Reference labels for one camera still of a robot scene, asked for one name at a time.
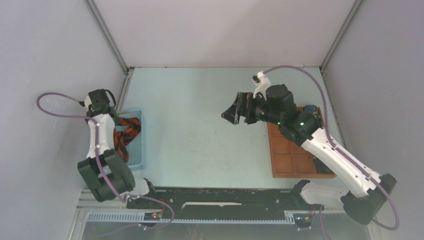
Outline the orange navy striped tie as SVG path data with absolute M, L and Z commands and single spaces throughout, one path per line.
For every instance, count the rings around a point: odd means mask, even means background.
M 127 146 L 139 135 L 142 130 L 141 121 L 137 117 L 118 118 L 118 127 L 124 127 L 122 131 L 113 131 L 114 149 L 122 157 L 122 160 L 127 163 L 130 156 L 127 151 Z

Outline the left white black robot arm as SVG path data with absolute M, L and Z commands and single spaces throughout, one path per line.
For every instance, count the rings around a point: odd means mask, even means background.
M 98 202 L 126 199 L 128 195 L 145 208 L 153 208 L 158 194 L 146 178 L 136 183 L 128 165 L 141 158 L 135 150 L 141 144 L 142 120 L 138 113 L 117 114 L 116 100 L 108 89 L 88 93 L 81 105 L 87 108 L 90 146 L 78 172 Z

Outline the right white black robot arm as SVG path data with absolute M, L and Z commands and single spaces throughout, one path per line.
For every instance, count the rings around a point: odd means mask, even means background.
M 284 84 L 269 86 L 257 97 L 252 92 L 238 92 L 221 117 L 233 125 L 244 117 L 248 125 L 262 121 L 277 126 L 283 137 L 317 157 L 346 185 L 338 188 L 302 180 L 290 196 L 297 209 L 309 204 L 343 209 L 357 223 L 368 225 L 397 184 L 391 174 L 381 175 L 346 152 L 312 113 L 298 110 Z

